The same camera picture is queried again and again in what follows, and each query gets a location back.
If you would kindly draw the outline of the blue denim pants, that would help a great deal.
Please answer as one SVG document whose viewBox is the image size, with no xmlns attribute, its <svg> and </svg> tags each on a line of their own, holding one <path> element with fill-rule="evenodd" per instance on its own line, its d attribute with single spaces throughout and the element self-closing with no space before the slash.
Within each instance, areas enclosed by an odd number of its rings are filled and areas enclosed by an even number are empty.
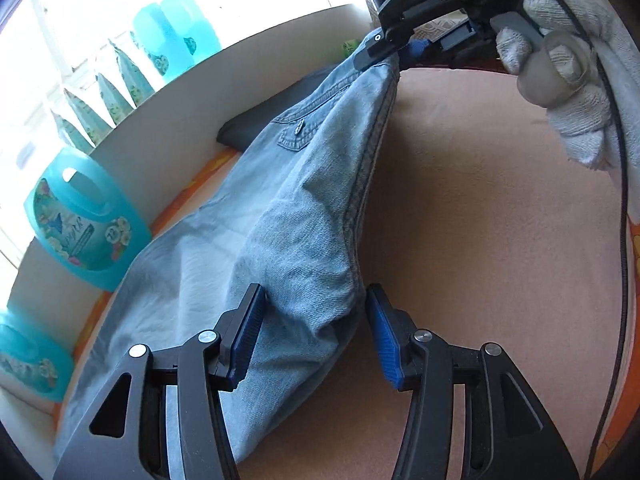
<svg viewBox="0 0 640 480">
<path fill-rule="evenodd" d="M 270 305 L 246 377 L 221 399 L 235 459 L 309 398 L 359 322 L 358 243 L 399 75 L 397 55 L 367 70 L 341 62 L 262 129 L 208 202 L 137 255 L 70 396 L 56 455 L 131 346 L 183 344 L 253 283 Z"/>
</svg>

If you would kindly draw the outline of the dark folded garment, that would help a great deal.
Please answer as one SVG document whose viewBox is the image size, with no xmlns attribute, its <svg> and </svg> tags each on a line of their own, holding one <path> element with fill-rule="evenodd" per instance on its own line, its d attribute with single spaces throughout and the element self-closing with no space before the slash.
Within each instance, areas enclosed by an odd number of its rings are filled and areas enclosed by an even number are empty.
<svg viewBox="0 0 640 480">
<path fill-rule="evenodd" d="M 280 148 L 298 152 L 309 144 L 335 103 L 352 83 L 334 78 L 337 65 L 316 70 L 250 110 L 229 119 L 218 130 L 219 144 L 244 152 L 269 126 L 276 126 Z"/>
</svg>

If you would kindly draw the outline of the large teal detergent bottle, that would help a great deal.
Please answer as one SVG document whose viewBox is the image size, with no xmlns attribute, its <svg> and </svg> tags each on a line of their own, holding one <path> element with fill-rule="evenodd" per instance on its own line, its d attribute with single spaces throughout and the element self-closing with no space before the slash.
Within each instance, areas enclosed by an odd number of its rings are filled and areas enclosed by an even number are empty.
<svg viewBox="0 0 640 480">
<path fill-rule="evenodd" d="M 112 292 L 152 240 L 149 227 L 112 177 L 66 146 L 43 169 L 24 203 L 41 246 L 65 269 Z"/>
</svg>

